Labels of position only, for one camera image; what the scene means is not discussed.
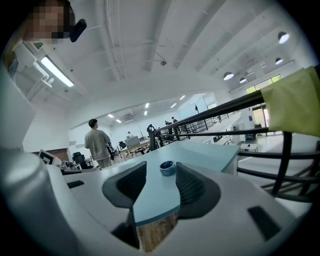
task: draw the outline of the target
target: window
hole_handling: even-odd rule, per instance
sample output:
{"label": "window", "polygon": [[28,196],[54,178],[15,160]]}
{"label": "window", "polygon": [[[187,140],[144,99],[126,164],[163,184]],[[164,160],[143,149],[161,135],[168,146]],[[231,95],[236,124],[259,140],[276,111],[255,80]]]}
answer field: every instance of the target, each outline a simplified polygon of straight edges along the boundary
{"label": "window", "polygon": [[[265,80],[263,82],[260,82],[254,86],[251,86],[247,89],[245,89],[246,94],[251,94],[255,91],[258,91],[266,86],[269,86],[276,81],[281,79],[281,75],[275,75],[268,80]],[[266,104],[258,104],[252,107],[253,110],[253,116],[254,116],[254,122],[255,124],[260,124],[262,127],[268,127],[269,126],[269,112],[266,108]]]}
{"label": "window", "polygon": [[251,87],[245,89],[245,92],[246,92],[246,94],[251,94],[251,93],[253,93],[255,91],[258,91],[258,90],[260,90],[260,89],[262,89],[262,88],[264,88],[266,86],[269,86],[269,85],[275,83],[276,81],[278,81],[280,79],[281,79],[281,75],[280,74],[275,75],[275,76],[271,77],[268,80],[265,80],[263,82],[260,82],[260,83],[254,85],[254,86],[251,86]]}
{"label": "window", "polygon": [[217,103],[213,103],[213,104],[211,104],[211,105],[209,105],[207,107],[208,107],[208,110],[210,110],[210,109],[215,108],[216,106],[217,106]]}

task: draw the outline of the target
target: black slot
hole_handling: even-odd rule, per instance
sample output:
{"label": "black slot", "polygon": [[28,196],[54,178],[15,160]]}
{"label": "black slot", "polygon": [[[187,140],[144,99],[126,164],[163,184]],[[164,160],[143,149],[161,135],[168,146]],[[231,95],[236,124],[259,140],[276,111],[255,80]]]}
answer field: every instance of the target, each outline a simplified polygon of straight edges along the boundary
{"label": "black slot", "polygon": [[76,181],[72,181],[72,182],[69,182],[67,183],[69,189],[73,189],[75,187],[79,187],[81,185],[85,184],[83,181],[81,180],[76,180]]}
{"label": "black slot", "polygon": [[280,231],[279,226],[262,207],[249,208],[248,212],[266,241]]}

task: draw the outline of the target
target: gray t-shirt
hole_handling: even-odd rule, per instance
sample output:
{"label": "gray t-shirt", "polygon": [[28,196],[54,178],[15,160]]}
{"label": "gray t-shirt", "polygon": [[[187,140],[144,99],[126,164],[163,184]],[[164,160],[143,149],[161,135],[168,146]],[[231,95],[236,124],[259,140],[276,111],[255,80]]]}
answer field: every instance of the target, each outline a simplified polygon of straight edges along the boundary
{"label": "gray t-shirt", "polygon": [[110,157],[106,143],[110,142],[109,136],[102,130],[91,130],[84,137],[84,147],[90,149],[93,160]]}

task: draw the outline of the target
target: small blue container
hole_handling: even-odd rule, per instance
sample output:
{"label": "small blue container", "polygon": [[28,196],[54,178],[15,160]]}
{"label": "small blue container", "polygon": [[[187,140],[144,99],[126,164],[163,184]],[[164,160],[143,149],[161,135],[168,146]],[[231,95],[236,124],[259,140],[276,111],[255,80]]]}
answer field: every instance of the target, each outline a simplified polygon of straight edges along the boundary
{"label": "small blue container", "polygon": [[174,161],[165,161],[159,166],[163,176],[171,176],[176,173],[176,163]]}

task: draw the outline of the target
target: computer monitor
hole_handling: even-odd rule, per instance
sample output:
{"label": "computer monitor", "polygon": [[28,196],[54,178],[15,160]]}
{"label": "computer monitor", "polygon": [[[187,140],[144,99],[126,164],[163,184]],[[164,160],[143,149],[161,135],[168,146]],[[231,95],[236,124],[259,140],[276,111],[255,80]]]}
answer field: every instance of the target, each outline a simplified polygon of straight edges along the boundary
{"label": "computer monitor", "polygon": [[124,142],[125,142],[127,148],[131,148],[131,147],[134,147],[134,146],[137,146],[140,144],[138,136],[128,138]]}
{"label": "computer monitor", "polygon": [[58,157],[56,157],[53,154],[50,154],[47,151],[44,151],[43,149],[40,150],[38,157],[41,158],[46,165],[57,166],[57,165],[61,165],[62,163]]}

